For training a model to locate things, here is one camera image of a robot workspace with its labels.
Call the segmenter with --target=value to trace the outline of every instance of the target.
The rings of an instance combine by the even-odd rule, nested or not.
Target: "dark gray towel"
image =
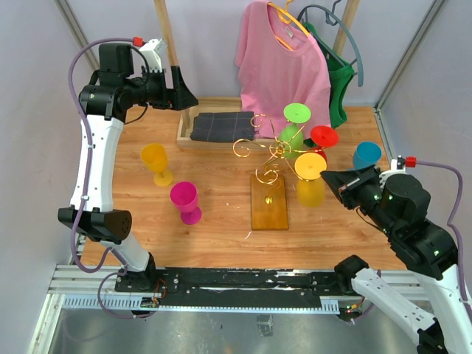
[[[194,120],[190,138],[201,142],[254,140],[253,116],[254,112],[200,113]]]

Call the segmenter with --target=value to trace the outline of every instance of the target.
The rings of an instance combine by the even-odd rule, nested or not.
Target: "pink t-shirt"
[[[283,39],[293,51],[276,38]],[[303,136],[317,125],[330,124],[330,78],[325,57],[313,36],[279,19],[267,0],[256,0],[244,11],[235,59],[239,66],[244,111],[271,116],[276,135],[288,124],[283,109],[303,103],[311,110]],[[257,137],[274,137],[270,123],[262,119]]]

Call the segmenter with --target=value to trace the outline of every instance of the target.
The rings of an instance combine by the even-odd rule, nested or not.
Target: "wooden table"
[[[128,112],[128,120],[141,113]],[[327,150],[329,170],[352,168],[352,154],[364,140],[381,144],[370,107],[347,109],[349,122],[338,129],[340,142]],[[114,208],[133,216],[133,232],[158,266],[241,268],[332,268],[351,254],[373,268],[404,269],[389,249],[386,237],[346,210],[325,188],[324,203],[302,206],[296,199],[297,179],[284,172],[290,229],[251,231],[250,175],[268,158],[253,152],[247,159],[232,150],[186,150],[176,144],[179,112],[149,110],[139,122],[126,125],[118,144],[114,171]],[[139,158],[152,142],[165,146],[174,183],[196,184],[203,217],[186,226],[169,199],[170,188],[159,188]],[[388,164],[384,157],[383,170]],[[87,240],[82,260],[97,264],[103,247]],[[105,264],[119,264],[109,255]]]

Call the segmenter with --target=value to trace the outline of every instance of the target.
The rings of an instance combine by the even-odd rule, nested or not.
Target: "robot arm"
[[[426,219],[431,196],[406,174],[399,156],[391,170],[325,171],[322,178],[348,209],[360,207],[389,239],[391,249],[428,295],[434,316],[404,299],[357,256],[335,267],[344,290],[370,299],[418,345],[420,354],[472,353],[472,323],[459,293],[457,247]]]
[[[133,74],[130,44],[106,43],[99,47],[100,69],[79,95],[80,105],[87,117],[91,146],[84,123],[77,183],[70,207],[58,211],[61,223],[72,229],[78,208],[85,199],[77,232],[105,247],[128,267],[126,277],[141,291],[156,284],[156,266],[151,254],[144,250],[131,231],[129,211],[115,210],[112,198],[112,179],[119,137],[126,121],[127,110],[135,104],[150,104],[157,109],[181,110],[197,105],[197,99],[185,86],[178,66],[172,66],[173,88],[167,88],[162,70],[160,51],[164,42],[153,39],[142,47],[146,70],[142,77],[128,79]],[[88,195],[83,195],[84,184]]]

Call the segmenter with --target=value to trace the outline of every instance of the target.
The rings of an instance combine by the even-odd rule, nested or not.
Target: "teal hanger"
[[[333,4],[333,9],[336,7],[336,4],[338,4],[340,1],[341,0],[336,0],[335,1],[335,3]],[[338,24],[346,32],[347,39],[349,39],[349,42],[353,46],[354,53],[355,53],[355,59],[350,63],[350,65],[353,65],[354,63],[357,62],[357,70],[358,70],[358,72],[356,72],[356,74],[358,75],[357,85],[359,87],[361,87],[364,84],[364,66],[362,65],[361,53],[359,52],[357,44],[355,44],[354,38],[351,36],[351,33],[349,32],[348,28],[343,23],[343,21],[340,20],[339,17],[336,16],[333,12],[329,11],[326,7],[323,7],[323,6],[320,6],[320,5],[315,5],[315,4],[303,7],[302,11],[300,11],[300,14],[298,15],[298,17],[296,19],[298,21],[300,21],[302,19],[303,15],[305,15],[305,18],[307,18],[308,17],[307,12],[308,12],[308,9],[310,7],[315,7],[317,9],[323,10],[326,13],[326,16],[331,16],[332,18],[334,18],[335,21],[336,21],[335,24]],[[315,37],[315,39],[318,41],[318,43],[322,42],[317,37]],[[332,55],[336,60],[338,60],[339,56],[336,55],[331,48],[329,48],[329,50],[328,50],[327,46],[323,46],[323,47],[330,53],[330,55]]]
[[[342,0],[336,0],[334,3],[333,3],[333,7],[331,8],[331,12],[334,13],[336,11],[336,5],[339,4]],[[324,15],[326,16],[326,23],[327,24],[330,24],[331,26],[335,26],[338,24],[337,21],[334,21],[332,22],[331,21],[331,18],[330,18],[330,14],[329,13],[324,13]]]

